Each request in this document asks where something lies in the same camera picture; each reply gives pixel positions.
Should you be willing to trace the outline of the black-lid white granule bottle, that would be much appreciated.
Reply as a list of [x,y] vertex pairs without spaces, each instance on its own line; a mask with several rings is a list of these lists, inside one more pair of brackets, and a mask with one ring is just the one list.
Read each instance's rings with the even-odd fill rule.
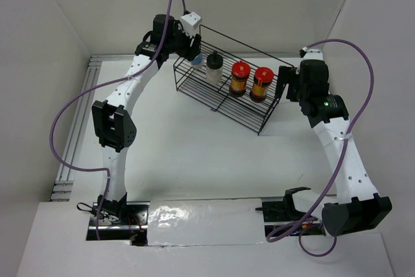
[[208,83],[217,84],[222,78],[223,57],[213,51],[206,58],[206,80]]

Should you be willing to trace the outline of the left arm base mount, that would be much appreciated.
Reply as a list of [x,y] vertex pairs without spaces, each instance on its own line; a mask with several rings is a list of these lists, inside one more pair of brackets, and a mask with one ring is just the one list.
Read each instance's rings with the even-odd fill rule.
[[102,209],[97,219],[98,204],[79,202],[78,211],[89,214],[87,241],[127,241],[131,246],[148,245],[148,209],[147,202],[128,202],[126,215],[117,217]]

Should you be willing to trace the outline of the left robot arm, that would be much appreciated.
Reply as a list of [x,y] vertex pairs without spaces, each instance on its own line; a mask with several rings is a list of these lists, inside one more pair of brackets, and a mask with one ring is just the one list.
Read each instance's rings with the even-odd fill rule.
[[198,27],[202,18],[186,11],[180,19],[158,14],[152,30],[137,46],[126,80],[104,101],[95,101],[91,112],[95,135],[101,146],[104,175],[98,205],[113,224],[121,224],[128,217],[126,205],[125,167],[128,148],[133,144],[137,128],[132,111],[150,79],[159,71],[171,54],[190,61],[202,62],[201,36]]

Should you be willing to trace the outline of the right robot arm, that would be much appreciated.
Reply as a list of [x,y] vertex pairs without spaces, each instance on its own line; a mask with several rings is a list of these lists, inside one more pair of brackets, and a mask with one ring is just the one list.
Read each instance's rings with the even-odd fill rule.
[[285,94],[300,105],[336,175],[329,181],[336,189],[335,200],[305,188],[284,202],[284,215],[296,220],[315,205],[312,215],[336,237],[374,229],[390,213],[392,202],[380,195],[370,180],[350,131],[346,105],[341,96],[329,92],[328,80],[329,69],[323,60],[302,60],[298,67],[280,66],[276,95]]

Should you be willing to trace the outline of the silver-lid white granule bottle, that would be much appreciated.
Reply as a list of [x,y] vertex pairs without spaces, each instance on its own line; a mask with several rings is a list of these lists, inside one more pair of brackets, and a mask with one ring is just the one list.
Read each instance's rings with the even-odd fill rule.
[[201,69],[204,65],[204,57],[202,53],[199,53],[192,61],[190,65],[194,69]]

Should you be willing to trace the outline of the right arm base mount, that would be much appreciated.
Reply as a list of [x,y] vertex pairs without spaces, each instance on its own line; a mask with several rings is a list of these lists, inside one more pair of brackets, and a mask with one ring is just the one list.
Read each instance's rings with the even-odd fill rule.
[[255,211],[263,215],[266,241],[275,242],[287,236],[326,235],[321,222],[322,203],[304,216],[320,194],[308,187],[286,190],[281,200],[265,200]]

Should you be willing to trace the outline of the red-lid chili sauce jar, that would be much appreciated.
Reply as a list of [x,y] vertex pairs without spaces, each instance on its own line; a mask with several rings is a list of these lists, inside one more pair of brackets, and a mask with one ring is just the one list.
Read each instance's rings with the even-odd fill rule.
[[251,67],[244,61],[234,63],[231,69],[229,92],[234,97],[242,97],[246,92],[246,84],[250,76]]

